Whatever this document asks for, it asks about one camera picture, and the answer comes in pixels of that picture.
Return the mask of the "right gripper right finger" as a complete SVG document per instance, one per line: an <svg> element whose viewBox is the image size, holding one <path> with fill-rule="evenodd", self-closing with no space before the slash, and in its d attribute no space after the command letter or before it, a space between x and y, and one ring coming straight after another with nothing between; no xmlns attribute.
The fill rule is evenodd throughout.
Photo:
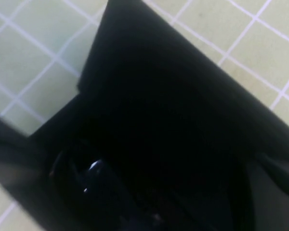
<svg viewBox="0 0 289 231"><path fill-rule="evenodd" d="M289 162L258 153L248 175L255 230L289 231Z"/></svg>

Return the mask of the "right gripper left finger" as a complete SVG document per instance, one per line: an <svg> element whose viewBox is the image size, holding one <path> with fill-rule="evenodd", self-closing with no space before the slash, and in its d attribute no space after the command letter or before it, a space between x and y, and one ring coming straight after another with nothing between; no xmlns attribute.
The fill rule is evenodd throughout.
<svg viewBox="0 0 289 231"><path fill-rule="evenodd" d="M2 120L0 184L45 230L70 230L70 214L51 185L44 153Z"/></svg>

